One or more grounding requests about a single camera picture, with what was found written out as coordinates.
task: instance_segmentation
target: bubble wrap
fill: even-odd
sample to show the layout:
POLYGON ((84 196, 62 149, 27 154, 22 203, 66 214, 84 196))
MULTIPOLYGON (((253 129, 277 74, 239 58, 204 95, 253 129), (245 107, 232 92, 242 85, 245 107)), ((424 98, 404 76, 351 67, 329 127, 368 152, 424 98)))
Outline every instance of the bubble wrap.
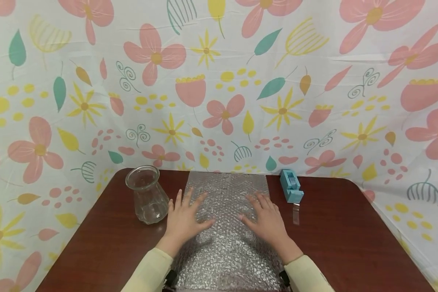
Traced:
POLYGON ((216 223, 187 242, 175 258, 177 291, 283 291, 277 254, 237 219, 244 213, 256 220, 245 195, 268 193, 266 176, 191 172, 189 187, 195 188, 194 199, 209 193, 197 216, 200 221, 215 217, 216 223))

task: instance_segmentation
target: sleeve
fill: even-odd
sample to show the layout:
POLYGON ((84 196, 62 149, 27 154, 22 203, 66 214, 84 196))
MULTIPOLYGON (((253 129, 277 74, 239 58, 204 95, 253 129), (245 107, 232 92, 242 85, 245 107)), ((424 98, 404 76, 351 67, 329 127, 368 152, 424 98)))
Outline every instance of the sleeve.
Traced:
POLYGON ((334 292, 315 263, 306 255, 284 266, 293 292, 334 292))
POLYGON ((173 259, 162 250, 150 250, 121 292, 161 292, 172 261, 173 259))

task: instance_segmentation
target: brown wooden table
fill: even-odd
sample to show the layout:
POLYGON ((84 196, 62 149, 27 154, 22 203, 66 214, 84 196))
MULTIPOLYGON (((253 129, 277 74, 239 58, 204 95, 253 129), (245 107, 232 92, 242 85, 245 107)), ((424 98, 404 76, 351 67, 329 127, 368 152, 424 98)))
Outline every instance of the brown wooden table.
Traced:
MULTIPOLYGON (((125 186, 130 169, 117 172, 49 271, 38 292, 119 292, 165 231, 166 220, 145 225, 125 186)), ((173 198, 188 172, 161 170, 173 198)), ((278 176, 267 176, 271 200, 287 232, 336 292, 432 292, 358 187, 338 178, 299 178, 305 192, 300 225, 292 223, 278 176)))

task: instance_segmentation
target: clear glass vase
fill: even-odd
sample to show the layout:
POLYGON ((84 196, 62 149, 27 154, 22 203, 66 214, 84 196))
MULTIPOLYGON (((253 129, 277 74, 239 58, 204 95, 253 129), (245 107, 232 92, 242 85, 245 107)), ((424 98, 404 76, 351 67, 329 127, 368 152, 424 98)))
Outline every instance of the clear glass vase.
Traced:
POLYGON ((161 221, 169 211, 169 198, 158 179, 159 170, 151 165, 133 169, 125 178, 125 184, 133 190, 136 216, 146 224, 161 221))

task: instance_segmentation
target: floral backdrop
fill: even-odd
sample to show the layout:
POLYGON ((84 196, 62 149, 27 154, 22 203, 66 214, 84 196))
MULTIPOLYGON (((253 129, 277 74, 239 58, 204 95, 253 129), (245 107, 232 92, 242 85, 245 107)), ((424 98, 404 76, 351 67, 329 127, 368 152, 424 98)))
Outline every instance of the floral backdrop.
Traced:
POLYGON ((0 291, 143 164, 350 179, 438 291, 438 0, 0 0, 0 291))

